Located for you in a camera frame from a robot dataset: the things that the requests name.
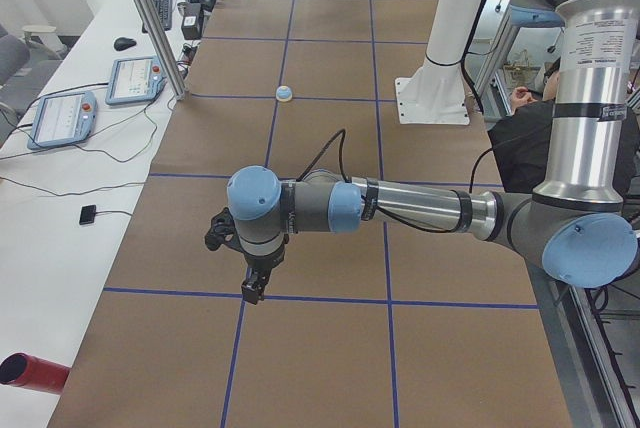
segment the robotic arm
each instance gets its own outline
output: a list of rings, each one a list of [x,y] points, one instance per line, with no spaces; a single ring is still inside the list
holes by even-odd
[[[230,179],[229,208],[212,219],[205,241],[211,250],[225,245],[244,254],[246,301],[264,298],[271,271],[284,260],[289,234],[354,231],[369,220],[434,233],[471,232],[578,287],[604,285],[630,268],[638,243],[618,215],[622,199],[611,182],[640,0],[512,4],[525,21],[547,19],[545,13],[555,10],[566,24],[547,174],[533,195],[472,195],[341,179],[324,171],[302,181],[280,181],[266,168],[244,168]]]
[[[272,171],[250,166],[233,175],[227,195],[229,208],[211,220],[205,243],[210,250],[225,245],[244,254],[249,273],[242,295],[253,304],[264,299],[290,234],[351,232],[362,221],[473,233],[516,251],[557,279],[584,287],[622,275],[637,251],[635,233],[620,216],[537,206],[524,194],[470,195],[370,178],[345,182],[322,170],[302,181],[280,181]]]

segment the gray chair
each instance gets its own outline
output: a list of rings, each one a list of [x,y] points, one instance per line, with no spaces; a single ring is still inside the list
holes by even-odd
[[[52,57],[51,50],[44,49],[47,57]],[[4,143],[29,108],[29,103],[36,98],[49,78],[62,63],[61,60],[44,60],[37,63],[24,76],[14,76],[31,58],[29,47],[0,25],[0,144]]]

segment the label on robot arm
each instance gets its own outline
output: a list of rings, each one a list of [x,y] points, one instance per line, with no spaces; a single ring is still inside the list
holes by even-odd
[[[628,70],[635,39],[635,20],[600,20],[567,27],[560,72],[579,68]]]

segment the red tube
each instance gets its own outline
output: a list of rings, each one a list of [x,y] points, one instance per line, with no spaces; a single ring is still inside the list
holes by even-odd
[[[59,395],[69,376],[66,366],[25,353],[15,353],[0,365],[0,383]]]

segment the keyboard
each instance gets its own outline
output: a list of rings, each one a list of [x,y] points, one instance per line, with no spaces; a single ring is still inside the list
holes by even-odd
[[[171,29],[171,19],[173,18],[173,0],[153,0],[153,4],[156,6],[158,15],[160,16],[160,22],[165,31]],[[142,32],[146,33],[145,27],[142,27]]]

